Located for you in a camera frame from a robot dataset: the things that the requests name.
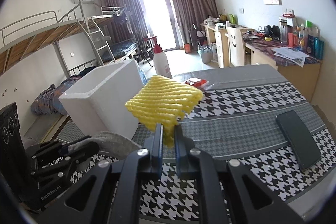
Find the yellow mesh packaging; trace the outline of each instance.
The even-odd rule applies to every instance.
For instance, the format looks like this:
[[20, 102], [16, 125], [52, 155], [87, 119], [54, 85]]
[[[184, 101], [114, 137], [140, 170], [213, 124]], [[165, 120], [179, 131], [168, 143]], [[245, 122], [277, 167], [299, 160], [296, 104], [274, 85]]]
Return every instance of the yellow mesh packaging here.
[[193, 86], [154, 75], [125, 106], [151, 131], [155, 131], [157, 123], [161, 123], [164, 144], [172, 146], [177, 119], [183, 120], [185, 113], [190, 114], [202, 98], [203, 92]]

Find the glass door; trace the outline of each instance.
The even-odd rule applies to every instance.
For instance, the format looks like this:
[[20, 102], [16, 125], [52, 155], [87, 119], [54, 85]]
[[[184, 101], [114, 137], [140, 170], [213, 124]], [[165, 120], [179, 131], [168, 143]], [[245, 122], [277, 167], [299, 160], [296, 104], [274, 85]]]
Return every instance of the glass door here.
[[147, 28], [163, 50], [179, 48], [171, 0], [140, 0]]

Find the smartphone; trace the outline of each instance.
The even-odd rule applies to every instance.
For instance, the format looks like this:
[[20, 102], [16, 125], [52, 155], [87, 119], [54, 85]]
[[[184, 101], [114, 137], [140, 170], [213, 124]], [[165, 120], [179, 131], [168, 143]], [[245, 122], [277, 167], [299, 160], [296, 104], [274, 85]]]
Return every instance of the smartphone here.
[[291, 110], [277, 115], [276, 121], [292, 146], [302, 171], [309, 169], [321, 159], [320, 149], [313, 136], [295, 111]]

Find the gray towel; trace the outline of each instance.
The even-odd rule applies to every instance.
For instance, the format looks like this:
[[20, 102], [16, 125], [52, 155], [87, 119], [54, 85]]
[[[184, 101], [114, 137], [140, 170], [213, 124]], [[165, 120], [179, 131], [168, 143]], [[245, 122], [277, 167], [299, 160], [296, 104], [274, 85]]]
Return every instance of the gray towel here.
[[[99, 144], [100, 150], [108, 152], [110, 156], [118, 159], [123, 160], [125, 159], [129, 153], [131, 153], [134, 150], [138, 150], [141, 148], [140, 145], [133, 142], [132, 140], [125, 138], [119, 134], [111, 133], [111, 132], [100, 132], [93, 136], [92, 138], [85, 139], [81, 142], [69, 145], [68, 151], [69, 153], [74, 151], [77, 148], [80, 148], [82, 145], [85, 145], [89, 142], [95, 142]], [[87, 161], [82, 162], [77, 170], [78, 171], [84, 171], [89, 163], [91, 161], [91, 158], [89, 158]]]

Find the metal bolt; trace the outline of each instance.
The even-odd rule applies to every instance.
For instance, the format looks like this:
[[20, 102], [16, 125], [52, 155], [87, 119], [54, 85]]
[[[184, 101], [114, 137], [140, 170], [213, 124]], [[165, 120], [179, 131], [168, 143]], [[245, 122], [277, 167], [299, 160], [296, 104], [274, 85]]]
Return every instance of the metal bolt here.
[[193, 156], [198, 156], [201, 153], [201, 151], [198, 148], [192, 148], [190, 149], [189, 153]]
[[105, 168], [107, 166], [109, 166], [110, 162], [108, 160], [101, 160], [100, 162], [98, 162], [98, 166], [100, 168]]
[[240, 165], [240, 161], [237, 159], [230, 159], [229, 164], [233, 167], [238, 167]]
[[149, 151], [146, 148], [141, 148], [138, 150], [137, 153], [139, 156], [146, 156], [149, 153]]

